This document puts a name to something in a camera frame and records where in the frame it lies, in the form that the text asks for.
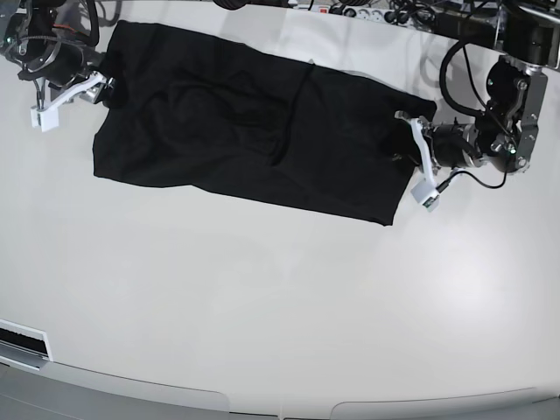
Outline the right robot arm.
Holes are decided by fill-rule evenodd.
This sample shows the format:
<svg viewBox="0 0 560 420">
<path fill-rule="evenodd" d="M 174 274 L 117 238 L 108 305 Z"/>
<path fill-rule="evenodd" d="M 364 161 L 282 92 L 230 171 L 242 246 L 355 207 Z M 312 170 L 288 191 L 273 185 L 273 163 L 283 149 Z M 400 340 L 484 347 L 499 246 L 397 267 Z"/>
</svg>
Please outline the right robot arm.
<svg viewBox="0 0 560 420">
<path fill-rule="evenodd" d="M 107 105 L 116 80 L 103 64 L 96 1 L 2 1 L 1 55 L 19 67 L 18 78 L 36 90 L 36 106 L 46 108 L 46 90 L 62 94 L 99 74 L 80 92 Z"/>
</svg>

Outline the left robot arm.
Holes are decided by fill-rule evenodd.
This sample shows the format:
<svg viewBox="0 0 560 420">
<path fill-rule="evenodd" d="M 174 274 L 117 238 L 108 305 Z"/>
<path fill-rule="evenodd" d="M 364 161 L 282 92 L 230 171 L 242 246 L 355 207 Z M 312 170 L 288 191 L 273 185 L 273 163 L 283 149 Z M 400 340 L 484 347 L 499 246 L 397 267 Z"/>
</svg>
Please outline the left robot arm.
<svg viewBox="0 0 560 420">
<path fill-rule="evenodd" d="M 492 163 L 499 171 L 528 168 L 539 132 L 548 77 L 559 68 L 559 3 L 557 1 L 471 1 L 460 14 L 443 11 L 440 34 L 455 39 L 443 58 L 439 86 L 444 101 L 470 116 L 433 126 L 426 133 L 434 164 L 468 168 Z M 499 52 L 486 77 L 486 99 L 480 108 L 455 101 L 447 86 L 448 67 L 468 46 Z"/>
</svg>

